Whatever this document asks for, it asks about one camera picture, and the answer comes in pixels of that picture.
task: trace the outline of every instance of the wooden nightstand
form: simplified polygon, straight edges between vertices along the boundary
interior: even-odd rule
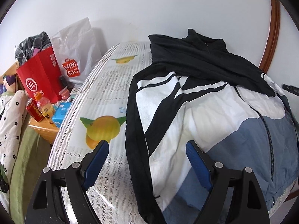
[[[36,122],[36,120],[31,117],[28,126],[32,127],[51,145],[54,143],[59,131],[59,128],[57,128],[56,126],[53,127],[46,119],[43,119],[41,122]]]

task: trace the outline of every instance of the miniso bag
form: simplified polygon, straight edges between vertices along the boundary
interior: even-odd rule
[[[60,30],[51,41],[65,79],[80,87],[102,58],[89,19],[84,18]]]

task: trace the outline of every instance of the red can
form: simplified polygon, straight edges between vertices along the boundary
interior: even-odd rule
[[[40,122],[44,119],[44,116],[37,108],[37,103],[33,100],[33,98],[28,99],[26,103],[26,109],[29,114],[37,121]]]

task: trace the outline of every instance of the logo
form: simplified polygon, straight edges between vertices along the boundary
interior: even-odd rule
[[[69,77],[77,77],[81,75],[78,69],[78,64],[74,59],[65,59],[65,63],[63,63],[62,66],[66,69]]]
[[[37,83],[32,78],[27,78],[26,79],[26,86],[32,92],[36,92],[37,91]]]

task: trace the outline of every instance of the blue tissue box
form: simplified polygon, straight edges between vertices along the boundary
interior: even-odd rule
[[[56,109],[55,114],[52,117],[52,120],[58,128],[60,128],[60,125],[62,124],[62,121],[65,118],[65,115],[68,112],[70,106],[71,103],[65,102],[61,103]]]

